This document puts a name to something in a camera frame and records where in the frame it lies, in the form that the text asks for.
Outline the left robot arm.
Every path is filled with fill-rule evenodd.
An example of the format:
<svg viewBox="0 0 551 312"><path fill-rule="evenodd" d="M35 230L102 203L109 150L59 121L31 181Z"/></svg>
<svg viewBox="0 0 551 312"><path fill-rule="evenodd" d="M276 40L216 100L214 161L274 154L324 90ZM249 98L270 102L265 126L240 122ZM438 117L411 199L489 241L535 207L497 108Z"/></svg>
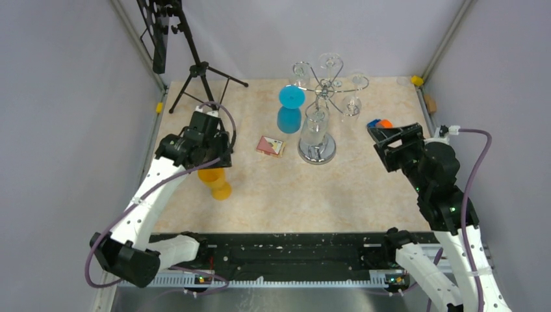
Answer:
<svg viewBox="0 0 551 312"><path fill-rule="evenodd" d="M143 288L161 270L184 263L204 267L208 251L194 234L151 242L150 236L176 188L192 173L231 164L230 149L237 134L229 134L216 110L198 107L180 134L164 137L142 184L123 214L90 239L89 265L100 267L123 281Z"/></svg>

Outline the clear patterned wine glass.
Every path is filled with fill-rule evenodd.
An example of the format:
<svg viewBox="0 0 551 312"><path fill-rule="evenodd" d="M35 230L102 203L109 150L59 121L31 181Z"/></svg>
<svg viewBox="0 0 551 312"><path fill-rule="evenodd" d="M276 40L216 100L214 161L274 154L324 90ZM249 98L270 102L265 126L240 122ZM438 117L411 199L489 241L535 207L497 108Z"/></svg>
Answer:
<svg viewBox="0 0 551 312"><path fill-rule="evenodd" d="M313 105L305 110L305 120L300 134L300 142L307 146L322 143L329 127L329 111L323 105Z"/></svg>

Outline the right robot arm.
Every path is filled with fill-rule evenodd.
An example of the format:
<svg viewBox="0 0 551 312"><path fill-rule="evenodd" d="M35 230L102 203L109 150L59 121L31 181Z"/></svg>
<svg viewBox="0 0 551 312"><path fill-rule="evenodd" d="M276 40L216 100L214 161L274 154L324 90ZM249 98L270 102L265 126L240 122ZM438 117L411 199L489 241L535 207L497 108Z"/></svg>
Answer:
<svg viewBox="0 0 551 312"><path fill-rule="evenodd" d="M385 169L401 171L413 186L420 213L440 248L430 258L412 233L391 228L379 251L365 260L372 270L404 273L387 280L390 295L408 291L409 276L439 311L508 311L481 241L480 221L469 197L472 180L465 188L456 183L460 163L450 137L464 132L458 125L442 125L426 138L418 123L368 128Z"/></svg>

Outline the yellow wine glass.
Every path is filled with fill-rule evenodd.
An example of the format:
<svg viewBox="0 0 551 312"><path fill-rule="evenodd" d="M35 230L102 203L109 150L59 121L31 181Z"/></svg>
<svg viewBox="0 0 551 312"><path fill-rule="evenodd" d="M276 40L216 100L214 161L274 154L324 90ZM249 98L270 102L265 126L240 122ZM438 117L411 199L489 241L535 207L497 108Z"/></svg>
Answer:
<svg viewBox="0 0 551 312"><path fill-rule="evenodd" d="M215 200L222 201L230 197L232 188L226 180L223 168L198 170L198 177L204 185L210 188L211 196Z"/></svg>

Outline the blue wine glass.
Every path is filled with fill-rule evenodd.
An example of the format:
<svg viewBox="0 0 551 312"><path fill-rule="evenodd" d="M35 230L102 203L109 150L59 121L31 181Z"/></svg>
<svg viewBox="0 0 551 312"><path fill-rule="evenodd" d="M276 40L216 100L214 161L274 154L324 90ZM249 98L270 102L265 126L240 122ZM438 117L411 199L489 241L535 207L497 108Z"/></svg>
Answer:
<svg viewBox="0 0 551 312"><path fill-rule="evenodd" d="M278 95L281 104L277 113L277 126L286 134L296 133L301 127L301 106L305 103L304 91L295 85L284 86Z"/></svg>

